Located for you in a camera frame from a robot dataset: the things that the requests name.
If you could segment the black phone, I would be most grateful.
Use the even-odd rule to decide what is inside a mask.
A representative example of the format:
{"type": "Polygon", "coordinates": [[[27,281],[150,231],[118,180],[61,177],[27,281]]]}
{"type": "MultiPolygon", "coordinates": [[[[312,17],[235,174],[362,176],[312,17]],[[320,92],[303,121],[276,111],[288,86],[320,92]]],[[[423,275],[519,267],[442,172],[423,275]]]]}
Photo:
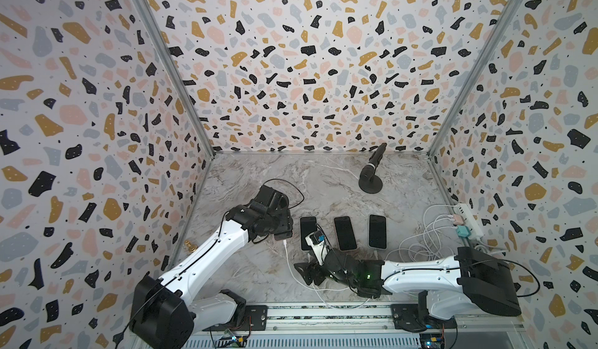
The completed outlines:
{"type": "Polygon", "coordinates": [[[300,218],[300,235],[301,235],[301,250],[308,252],[311,250],[311,246],[307,243],[306,238],[311,233],[317,230],[317,219],[316,217],[302,217],[300,218]]]}
{"type": "Polygon", "coordinates": [[[347,216],[334,218],[339,249],[353,251],[358,248],[351,219],[347,216]]]}
{"type": "Polygon", "coordinates": [[[283,240],[286,240],[286,239],[289,239],[289,238],[292,238],[292,237],[293,237],[293,230],[292,229],[289,229],[289,230],[286,230],[286,231],[279,232],[279,233],[275,234],[275,240],[277,240],[277,241],[283,241],[283,240]]]}
{"type": "Polygon", "coordinates": [[[386,217],[370,215],[368,221],[368,244],[374,249],[387,248],[386,217]]]}

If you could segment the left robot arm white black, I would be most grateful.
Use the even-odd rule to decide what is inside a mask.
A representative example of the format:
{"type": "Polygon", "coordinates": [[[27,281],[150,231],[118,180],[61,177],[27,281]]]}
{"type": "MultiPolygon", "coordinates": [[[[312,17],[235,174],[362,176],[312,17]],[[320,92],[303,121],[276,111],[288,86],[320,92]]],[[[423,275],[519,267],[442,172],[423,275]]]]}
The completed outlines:
{"type": "Polygon", "coordinates": [[[288,196],[263,185],[247,204],[227,210],[216,232],[179,265],[137,284],[126,329],[152,348],[181,348],[196,332],[242,326],[247,302],[241,296],[227,289],[197,295],[239,249],[270,235],[291,238],[293,219],[288,196]]]}

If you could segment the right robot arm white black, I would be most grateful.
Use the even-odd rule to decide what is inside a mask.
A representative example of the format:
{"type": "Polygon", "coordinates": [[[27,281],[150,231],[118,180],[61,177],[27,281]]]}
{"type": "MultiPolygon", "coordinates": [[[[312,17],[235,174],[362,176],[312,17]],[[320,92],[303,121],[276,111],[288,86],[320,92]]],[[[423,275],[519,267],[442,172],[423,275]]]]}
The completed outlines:
{"type": "Polygon", "coordinates": [[[324,243],[312,250],[315,260],[293,266],[308,287],[330,279],[364,299],[418,292],[428,316],[438,320],[475,309],[495,316],[521,313],[507,262],[470,247],[441,260],[412,263],[356,260],[324,243]]]}

